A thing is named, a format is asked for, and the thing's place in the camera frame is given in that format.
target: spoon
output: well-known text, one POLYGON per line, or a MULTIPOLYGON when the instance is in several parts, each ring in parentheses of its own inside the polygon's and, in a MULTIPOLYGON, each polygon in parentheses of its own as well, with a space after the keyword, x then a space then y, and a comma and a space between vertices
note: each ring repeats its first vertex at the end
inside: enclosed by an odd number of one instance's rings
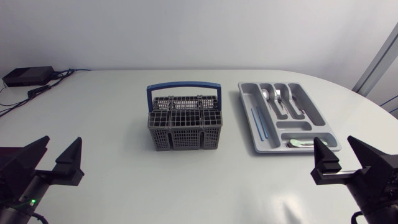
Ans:
POLYGON ((267 91, 267 90, 265 90, 265 89, 262 89, 262 94, 264 95, 264 97, 266 98, 266 100, 267 100, 267 104, 268 104, 268 106, 269 106, 269 108, 271 109, 271 105, 269 104, 269 92, 267 91))
POLYGON ((288 143, 287 146, 291 147, 313 147, 313 141, 299 141, 297 139, 291 139, 288 143))

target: white table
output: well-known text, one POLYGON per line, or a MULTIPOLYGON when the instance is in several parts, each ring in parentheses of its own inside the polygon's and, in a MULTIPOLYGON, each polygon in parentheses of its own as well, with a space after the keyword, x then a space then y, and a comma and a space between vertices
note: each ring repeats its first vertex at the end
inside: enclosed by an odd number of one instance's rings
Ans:
MULTIPOLYGON (((349 223, 359 208, 344 185, 315 185, 312 154, 254 152, 238 82, 301 83, 342 145, 336 155, 343 170, 360 168, 349 135, 398 154, 392 142, 398 120, 382 108, 334 83, 275 70, 76 72, 0 118, 0 143, 20 147, 50 136, 37 167, 50 170, 77 136, 83 138, 86 175, 80 185, 51 186, 36 210, 50 223, 349 223), (222 86, 219 147, 156 152, 147 128, 146 86, 187 80, 222 86)), ((0 102, 23 100, 32 88, 8 88, 0 102)))

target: cutlery tray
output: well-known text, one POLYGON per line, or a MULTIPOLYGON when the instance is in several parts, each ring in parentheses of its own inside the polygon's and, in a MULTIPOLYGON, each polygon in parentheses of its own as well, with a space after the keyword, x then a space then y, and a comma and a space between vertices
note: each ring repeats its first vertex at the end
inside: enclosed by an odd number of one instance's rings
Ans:
POLYGON ((313 146, 291 147, 288 142, 313 141, 315 137, 332 151, 341 149, 327 121, 299 83, 241 82, 238 87, 257 152, 313 152, 313 146))

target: dish rack cutlery basket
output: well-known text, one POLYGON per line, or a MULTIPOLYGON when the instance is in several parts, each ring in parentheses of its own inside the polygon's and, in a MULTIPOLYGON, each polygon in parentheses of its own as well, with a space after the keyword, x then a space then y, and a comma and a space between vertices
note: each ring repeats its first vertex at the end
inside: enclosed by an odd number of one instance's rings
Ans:
POLYGON ((209 82, 169 82, 147 87, 148 128, 157 151, 216 149, 223 125, 221 85, 209 82), (217 90, 217 96, 164 96, 152 91, 174 87, 217 90))

